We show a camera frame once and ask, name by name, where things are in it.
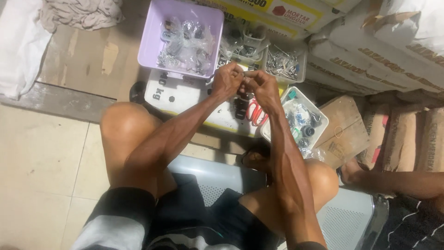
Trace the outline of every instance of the floor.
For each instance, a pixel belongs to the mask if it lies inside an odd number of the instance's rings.
[[[4,105],[0,117],[0,249],[69,249],[109,187],[99,125]],[[182,151],[216,153],[193,144]]]

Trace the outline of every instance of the rubber band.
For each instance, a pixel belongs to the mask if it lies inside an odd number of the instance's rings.
[[[337,134],[336,134],[336,128],[340,128],[341,129],[341,134],[338,136]],[[344,133],[344,129],[343,128],[341,128],[341,126],[336,126],[335,128],[334,128],[334,136],[336,137],[336,138],[340,138],[341,136],[342,136],[342,134]]]

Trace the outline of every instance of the knee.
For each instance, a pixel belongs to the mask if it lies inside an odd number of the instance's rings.
[[[336,196],[339,190],[339,178],[336,171],[328,164],[316,159],[305,159],[313,192],[322,194],[328,201]]]
[[[100,131],[103,137],[125,136],[138,127],[154,130],[160,120],[148,113],[141,105],[132,102],[117,102],[109,106],[102,115]]]

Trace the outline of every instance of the black shorts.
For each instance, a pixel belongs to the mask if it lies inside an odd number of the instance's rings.
[[[241,194],[226,189],[212,206],[205,207],[194,175],[174,173],[173,177],[178,188],[158,200],[149,241],[181,228],[203,226],[241,250],[271,250],[283,242],[239,204]]]

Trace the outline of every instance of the red scissors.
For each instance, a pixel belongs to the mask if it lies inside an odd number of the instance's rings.
[[[264,124],[267,118],[268,114],[262,110],[256,101],[256,97],[253,97],[247,108],[247,120],[249,120],[253,126],[257,127]]]

